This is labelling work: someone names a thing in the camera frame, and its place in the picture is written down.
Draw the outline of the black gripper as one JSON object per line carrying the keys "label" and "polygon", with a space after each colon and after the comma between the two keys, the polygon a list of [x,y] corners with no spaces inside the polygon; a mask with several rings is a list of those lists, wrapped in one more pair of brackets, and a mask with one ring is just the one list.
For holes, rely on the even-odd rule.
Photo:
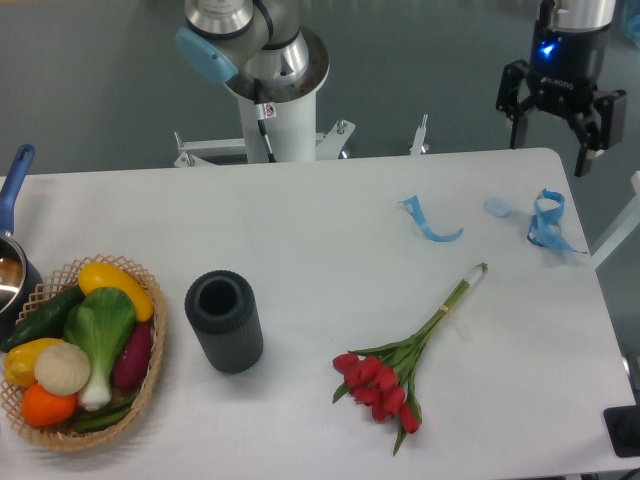
{"label": "black gripper", "polygon": [[[590,172],[600,151],[622,140],[627,92],[597,86],[609,30],[608,22],[573,27],[560,25],[558,19],[536,20],[530,60],[507,64],[498,88],[495,106],[511,125],[510,149],[524,145],[532,109],[568,116],[579,143],[576,177]],[[523,82],[529,94],[520,100]]]}

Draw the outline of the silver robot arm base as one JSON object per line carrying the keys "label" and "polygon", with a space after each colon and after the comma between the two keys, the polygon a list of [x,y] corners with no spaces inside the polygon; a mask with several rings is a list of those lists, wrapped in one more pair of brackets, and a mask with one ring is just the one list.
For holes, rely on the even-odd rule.
{"label": "silver robot arm base", "polygon": [[176,46],[207,80],[256,104],[315,93],[329,73],[320,37],[303,26],[298,1],[186,1]]}

